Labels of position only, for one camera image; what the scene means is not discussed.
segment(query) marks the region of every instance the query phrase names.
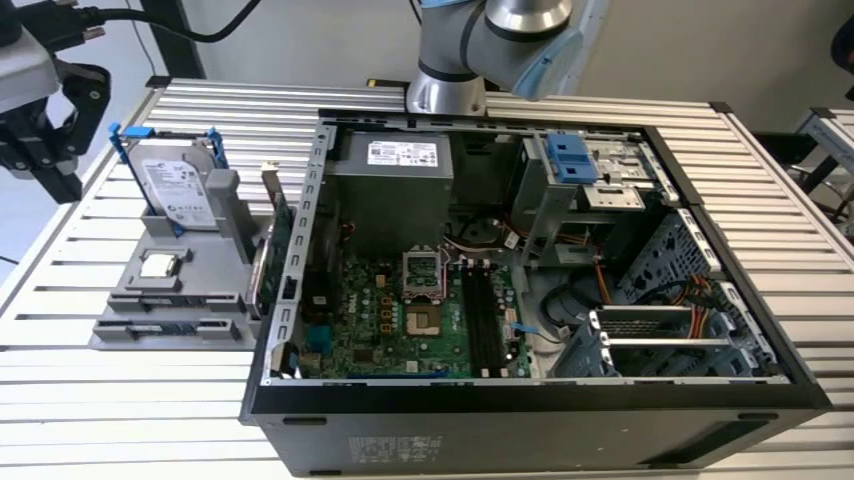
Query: barcode sticker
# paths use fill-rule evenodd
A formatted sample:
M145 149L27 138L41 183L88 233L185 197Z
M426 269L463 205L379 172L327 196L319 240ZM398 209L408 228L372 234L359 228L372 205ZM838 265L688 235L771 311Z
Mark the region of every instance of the barcode sticker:
M519 244L519 234L516 232L510 232L507 234L507 238L504 239L504 246L508 249L515 249Z
M435 143L371 142L368 145L368 165L438 167L436 155Z

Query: hard disk drive label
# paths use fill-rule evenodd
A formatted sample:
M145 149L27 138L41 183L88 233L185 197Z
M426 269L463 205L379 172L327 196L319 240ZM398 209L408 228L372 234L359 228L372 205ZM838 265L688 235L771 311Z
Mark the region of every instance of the hard disk drive label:
M181 161L143 160L163 214L188 229L213 228L216 219L195 167Z

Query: motherboard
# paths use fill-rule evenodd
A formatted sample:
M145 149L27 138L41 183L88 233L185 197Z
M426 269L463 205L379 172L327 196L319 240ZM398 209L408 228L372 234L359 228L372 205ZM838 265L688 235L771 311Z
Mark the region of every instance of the motherboard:
M404 265L407 257L344 262L333 313L307 315L303 375L336 379L530 377L524 341L511 328L518 305L507 268L436 265L427 255L408 258L407 268ZM424 294L414 294L412 288Z

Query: blue latch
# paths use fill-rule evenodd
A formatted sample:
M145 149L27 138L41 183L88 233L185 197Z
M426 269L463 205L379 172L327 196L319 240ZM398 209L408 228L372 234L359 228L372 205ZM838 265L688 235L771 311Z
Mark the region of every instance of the blue latch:
M547 134L546 153L555 166L558 182L584 185L596 183L599 173L582 137L559 133Z

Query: label sticker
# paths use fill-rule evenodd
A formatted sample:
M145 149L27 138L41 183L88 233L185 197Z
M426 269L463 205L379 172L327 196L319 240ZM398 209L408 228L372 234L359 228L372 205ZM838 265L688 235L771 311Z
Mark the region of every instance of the label sticker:
M183 161L143 160L165 216L184 228L216 228L216 219L195 167Z
M442 435L416 437L349 437L349 453L356 463L435 462Z
M507 238L504 239L504 246L512 250L514 248L516 248L518 244L519 244L519 234L511 231L507 234Z
M368 165L399 167L438 167L435 143L371 142Z

